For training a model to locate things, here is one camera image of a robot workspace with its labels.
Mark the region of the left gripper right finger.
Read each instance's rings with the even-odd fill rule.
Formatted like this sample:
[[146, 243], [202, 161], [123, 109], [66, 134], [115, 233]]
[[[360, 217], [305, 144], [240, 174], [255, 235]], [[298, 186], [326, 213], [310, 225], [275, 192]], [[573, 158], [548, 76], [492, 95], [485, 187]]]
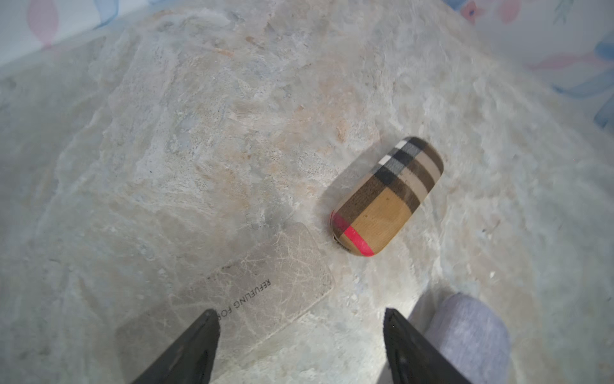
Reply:
[[470, 384], [470, 381], [394, 308], [385, 310], [383, 335], [392, 383]]

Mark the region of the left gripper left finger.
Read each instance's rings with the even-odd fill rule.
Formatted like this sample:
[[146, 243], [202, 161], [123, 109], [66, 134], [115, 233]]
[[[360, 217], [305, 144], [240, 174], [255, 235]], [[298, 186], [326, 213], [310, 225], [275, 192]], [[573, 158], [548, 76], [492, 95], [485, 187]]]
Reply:
[[209, 383], [220, 334], [217, 312], [205, 310], [133, 383]]

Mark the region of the purple fabric eyeglass case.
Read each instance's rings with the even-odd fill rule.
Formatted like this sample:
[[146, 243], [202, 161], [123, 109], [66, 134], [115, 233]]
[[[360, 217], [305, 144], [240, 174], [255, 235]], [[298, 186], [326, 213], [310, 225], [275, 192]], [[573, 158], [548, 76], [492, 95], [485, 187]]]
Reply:
[[471, 383], [507, 382], [508, 329], [484, 302], [461, 292], [429, 289], [409, 321]]

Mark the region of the grey eyeglass case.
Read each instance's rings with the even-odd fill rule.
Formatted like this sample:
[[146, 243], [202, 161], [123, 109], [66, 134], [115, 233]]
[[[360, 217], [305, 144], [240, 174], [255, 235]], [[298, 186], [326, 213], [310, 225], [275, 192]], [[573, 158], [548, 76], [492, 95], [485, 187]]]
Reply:
[[245, 256], [163, 299], [116, 332], [123, 377], [132, 382], [205, 310], [221, 325], [211, 379], [304, 315], [334, 287], [307, 227], [287, 225]]

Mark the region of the plaid eyeglass case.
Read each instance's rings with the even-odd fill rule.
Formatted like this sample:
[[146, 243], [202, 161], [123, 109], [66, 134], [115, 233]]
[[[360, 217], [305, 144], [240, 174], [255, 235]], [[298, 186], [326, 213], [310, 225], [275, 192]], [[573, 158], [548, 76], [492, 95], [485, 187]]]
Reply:
[[428, 142], [401, 139], [332, 211], [335, 240], [358, 256], [380, 253], [417, 212], [444, 169]]

